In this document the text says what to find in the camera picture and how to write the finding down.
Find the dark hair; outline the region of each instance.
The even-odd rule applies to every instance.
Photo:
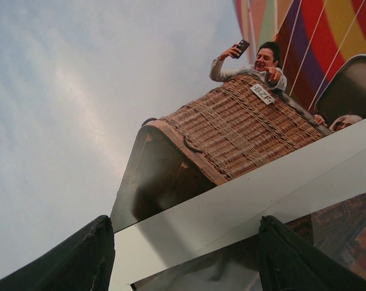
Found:
[[[281,69],[279,44],[274,41],[268,41],[268,42],[262,44],[260,46],[260,48],[258,49],[258,51],[260,51],[261,49],[270,49],[273,52],[273,58],[274,58],[273,61],[278,62],[276,67]]]

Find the man's hand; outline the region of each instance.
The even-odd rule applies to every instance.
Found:
[[[269,82],[279,82],[282,74],[281,72],[275,67],[265,67],[266,73],[269,75]]]
[[[237,48],[238,44],[234,44],[231,48],[223,52],[219,57],[218,61],[223,62],[228,56],[232,57],[233,59],[241,54],[241,50]]]
[[[324,118],[321,117],[319,114],[315,114],[314,115],[314,121],[317,125],[324,125],[325,127],[327,127],[326,122],[324,121]]]

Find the hot air balloon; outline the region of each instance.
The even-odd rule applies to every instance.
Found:
[[[286,93],[329,122],[366,118],[366,0],[234,0],[243,37],[252,46],[276,40]]]

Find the white shirt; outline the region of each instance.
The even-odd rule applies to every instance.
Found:
[[[254,69],[254,65],[248,65],[247,67],[243,67],[240,69],[234,69],[234,70],[222,70],[222,65],[224,61],[219,61],[218,59],[215,59],[212,62],[211,71],[209,73],[209,77],[211,80],[215,82],[226,82],[230,78],[237,76],[239,74],[244,73],[253,73],[255,75],[260,75],[261,80],[268,86],[270,90],[279,89],[281,91],[285,91],[286,89],[286,77],[283,74],[283,71],[280,68],[278,69],[279,72],[281,72],[281,78],[277,83],[275,82],[269,82],[266,78],[266,71],[259,72]]]

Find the white panel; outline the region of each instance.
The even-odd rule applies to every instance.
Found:
[[[110,290],[366,192],[365,149],[366,120],[116,233]]]
[[[130,287],[130,285],[124,285],[124,286],[121,286],[121,287],[117,287],[117,288],[111,288],[111,285],[110,285],[110,288],[109,290],[117,290],[117,291],[133,291],[133,288]]]

